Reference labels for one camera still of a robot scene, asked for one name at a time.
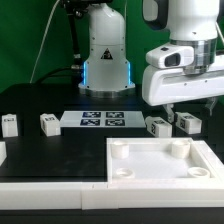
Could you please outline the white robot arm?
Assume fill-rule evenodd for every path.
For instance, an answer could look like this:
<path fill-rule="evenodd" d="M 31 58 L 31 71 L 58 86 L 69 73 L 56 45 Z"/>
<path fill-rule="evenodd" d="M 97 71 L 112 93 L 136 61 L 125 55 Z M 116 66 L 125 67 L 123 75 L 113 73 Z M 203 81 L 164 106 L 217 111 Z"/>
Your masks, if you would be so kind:
<path fill-rule="evenodd" d="M 113 97 L 134 88 L 125 52 L 125 20 L 108 4 L 113 0 L 60 0 L 72 19 L 90 16 L 90 55 L 74 59 L 83 72 L 80 91 Z M 216 51 L 224 0 L 142 0 L 142 17 L 153 30 L 170 32 L 169 42 L 146 54 L 142 98 L 161 105 L 174 119 L 175 103 L 205 99 L 212 109 L 224 95 L 224 55 Z"/>

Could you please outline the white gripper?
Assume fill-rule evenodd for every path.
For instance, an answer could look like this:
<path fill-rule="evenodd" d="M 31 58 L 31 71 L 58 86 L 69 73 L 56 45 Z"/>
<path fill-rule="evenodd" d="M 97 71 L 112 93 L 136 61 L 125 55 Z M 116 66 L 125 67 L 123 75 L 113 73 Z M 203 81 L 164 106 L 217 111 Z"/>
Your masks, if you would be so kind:
<path fill-rule="evenodd" d="M 142 97 L 150 106 L 164 105 L 170 123 L 175 117 L 172 103 L 209 98 L 205 107 L 212 115 L 217 103 L 215 96 L 221 95 L 224 95 L 223 65 L 213 64 L 201 75 L 186 75 L 182 68 L 157 69 L 148 66 L 144 71 Z"/>

